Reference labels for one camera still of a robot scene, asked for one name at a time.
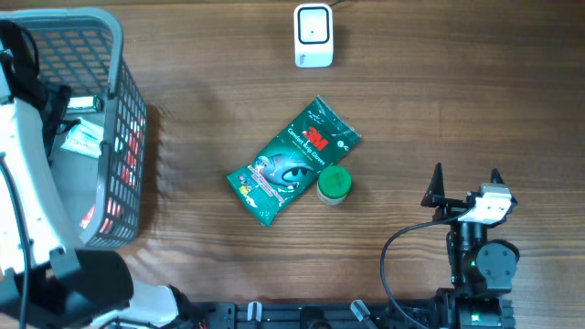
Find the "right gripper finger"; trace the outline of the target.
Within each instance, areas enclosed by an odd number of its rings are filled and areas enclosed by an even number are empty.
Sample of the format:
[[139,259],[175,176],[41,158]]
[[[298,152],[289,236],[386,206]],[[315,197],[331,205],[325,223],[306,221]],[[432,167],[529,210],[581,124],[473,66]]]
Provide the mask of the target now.
[[[504,185],[505,184],[504,179],[500,175],[500,173],[499,173],[499,171],[498,171],[497,168],[494,168],[492,170],[492,172],[491,172],[491,182],[493,184],[500,184],[500,185]],[[511,194],[511,204],[513,206],[516,206],[517,205],[516,197],[513,194]]]
[[441,163],[434,167],[431,182],[420,202],[422,207],[442,207],[444,205],[445,192],[443,183],[443,171]]

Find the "light blue tissue packet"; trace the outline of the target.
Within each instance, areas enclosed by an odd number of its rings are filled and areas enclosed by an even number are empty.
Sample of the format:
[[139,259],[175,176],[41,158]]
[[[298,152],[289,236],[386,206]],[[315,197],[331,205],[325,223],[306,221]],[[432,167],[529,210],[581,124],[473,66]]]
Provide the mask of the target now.
[[101,156],[103,135],[104,129],[100,125],[79,117],[66,133],[65,142],[61,145],[61,148],[98,159]]

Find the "green lidded jar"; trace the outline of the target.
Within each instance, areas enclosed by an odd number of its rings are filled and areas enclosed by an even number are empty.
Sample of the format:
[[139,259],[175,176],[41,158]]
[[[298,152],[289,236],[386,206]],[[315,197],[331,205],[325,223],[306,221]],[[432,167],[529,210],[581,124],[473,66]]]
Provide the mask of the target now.
[[322,202],[327,205],[342,203],[352,185],[352,177],[349,172],[339,165],[331,165],[319,175],[316,192]]

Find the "green 3M gloves packet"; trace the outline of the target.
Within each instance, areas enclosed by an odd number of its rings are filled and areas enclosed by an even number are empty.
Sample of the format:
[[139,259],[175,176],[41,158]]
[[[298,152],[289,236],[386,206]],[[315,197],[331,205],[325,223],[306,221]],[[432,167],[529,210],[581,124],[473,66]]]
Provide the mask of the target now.
[[268,227],[360,139],[353,126],[316,97],[227,180],[244,207]]

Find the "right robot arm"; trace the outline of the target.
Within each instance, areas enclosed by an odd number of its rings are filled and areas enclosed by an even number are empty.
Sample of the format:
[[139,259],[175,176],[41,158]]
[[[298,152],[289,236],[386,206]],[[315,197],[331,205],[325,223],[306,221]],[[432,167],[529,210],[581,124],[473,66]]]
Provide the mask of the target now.
[[441,164],[436,164],[420,204],[432,207],[434,224],[450,227],[446,236],[451,266],[451,289],[439,289],[433,298],[431,328],[509,329],[516,326],[512,280],[520,260],[519,249],[503,239],[490,240],[487,232],[506,221],[516,198],[497,169],[464,200],[445,195]]

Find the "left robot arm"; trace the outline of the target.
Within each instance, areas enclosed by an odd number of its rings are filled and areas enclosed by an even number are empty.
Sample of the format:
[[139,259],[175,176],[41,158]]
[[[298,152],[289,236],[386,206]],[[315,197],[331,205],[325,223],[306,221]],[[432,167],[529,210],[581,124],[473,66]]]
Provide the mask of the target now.
[[36,328],[171,328],[186,297],[131,274],[148,123],[118,20],[1,15],[1,311]]

